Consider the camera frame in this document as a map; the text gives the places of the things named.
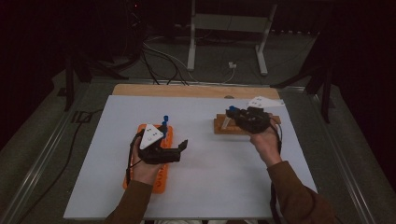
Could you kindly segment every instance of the white table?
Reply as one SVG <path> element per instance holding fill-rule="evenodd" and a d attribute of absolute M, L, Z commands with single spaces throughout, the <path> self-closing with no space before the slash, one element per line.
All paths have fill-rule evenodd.
<path fill-rule="evenodd" d="M 189 144 L 181 153 L 181 161 L 169 164 L 166 190 L 152 195 L 145 219 L 271 217 L 271 181 L 248 137 L 213 134 L 217 113 L 224 113 L 229 105 L 246 108 L 247 102 L 207 97 L 109 96 L 64 218 L 105 218 L 114 210 L 123 193 L 129 144 L 137 126 L 161 123 L 164 115 L 169 116 L 169 125 L 174 127 L 174 146 L 185 139 Z M 306 186 L 316 190 L 286 107 L 265 110 L 282 120 L 283 159 L 290 162 Z"/>

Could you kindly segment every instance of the orange block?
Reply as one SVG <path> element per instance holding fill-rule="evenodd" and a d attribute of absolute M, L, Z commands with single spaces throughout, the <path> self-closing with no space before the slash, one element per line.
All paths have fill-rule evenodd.
<path fill-rule="evenodd" d="M 159 128 L 161 125 L 155 124 L 154 126 L 156 128 Z M 145 129 L 145 128 L 146 128 L 146 124 L 140 124 L 139 127 L 137 128 L 137 132 L 139 133 L 140 131 L 142 131 L 142 129 Z M 162 148 L 170 148 L 172 146 L 172 139 L 173 139 L 173 128 L 172 128 L 172 126 L 168 126 L 168 132 L 166 134 L 166 137 L 161 141 L 161 147 Z M 161 194 L 165 191 L 166 178 L 168 177 L 168 169 L 169 169 L 169 166 L 167 163 L 164 164 L 163 168 L 160 169 L 160 171 L 157 174 L 157 179 L 154 182 L 152 193 Z M 134 174 L 133 174 L 133 169 L 131 169 L 131 180 L 133 180 L 133 179 L 134 179 Z M 127 188 L 126 175 L 124 177 L 122 187 L 124 189 Z"/>

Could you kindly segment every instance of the sleeve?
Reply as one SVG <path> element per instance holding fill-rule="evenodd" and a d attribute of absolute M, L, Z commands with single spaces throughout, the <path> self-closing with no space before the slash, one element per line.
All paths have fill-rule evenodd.
<path fill-rule="evenodd" d="M 288 161 L 270 166 L 267 171 L 276 190 L 280 211 L 288 223 L 335 223 L 330 204 L 303 185 Z"/>
<path fill-rule="evenodd" d="M 105 219 L 105 224 L 137 224 L 145 215 L 152 186 L 132 180 L 117 208 Z"/>

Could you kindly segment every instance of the person's left hand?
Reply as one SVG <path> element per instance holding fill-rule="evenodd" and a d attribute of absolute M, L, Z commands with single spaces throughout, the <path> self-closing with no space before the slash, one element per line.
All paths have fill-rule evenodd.
<path fill-rule="evenodd" d="M 135 166 L 134 169 L 134 180 L 145 184 L 154 185 L 158 171 L 163 167 L 163 164 L 147 164 L 141 161 L 138 155 L 139 145 L 142 138 L 136 138 L 133 148 L 133 161 L 132 164 Z"/>

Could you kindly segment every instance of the black wall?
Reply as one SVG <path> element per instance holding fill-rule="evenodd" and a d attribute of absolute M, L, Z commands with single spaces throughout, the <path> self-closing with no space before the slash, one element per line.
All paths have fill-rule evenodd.
<path fill-rule="evenodd" d="M 337 1 L 305 67 L 327 60 L 375 157 L 396 189 L 396 3 Z"/>
<path fill-rule="evenodd" d="M 59 4 L 0 2 L 0 148 L 53 89 L 63 56 L 53 33 Z"/>

